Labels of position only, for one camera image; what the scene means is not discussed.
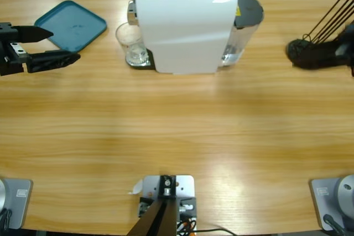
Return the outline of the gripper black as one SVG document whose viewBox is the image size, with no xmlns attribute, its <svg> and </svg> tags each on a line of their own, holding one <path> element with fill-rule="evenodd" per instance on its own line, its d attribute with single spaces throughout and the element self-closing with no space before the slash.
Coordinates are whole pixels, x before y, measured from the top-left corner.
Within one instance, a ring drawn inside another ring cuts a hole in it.
<svg viewBox="0 0 354 236">
<path fill-rule="evenodd" d="M 347 65 L 353 76 L 353 24 L 346 25 L 337 41 L 320 44 L 300 39 L 293 41 L 293 65 L 305 70 Z"/>
<path fill-rule="evenodd" d="M 67 67 L 80 59 L 80 54 L 66 50 L 52 50 L 29 54 L 19 43 L 35 43 L 54 34 L 37 26 L 13 26 L 1 23 L 1 76 L 24 72 L 27 63 L 29 73 L 55 70 Z"/>
</svg>

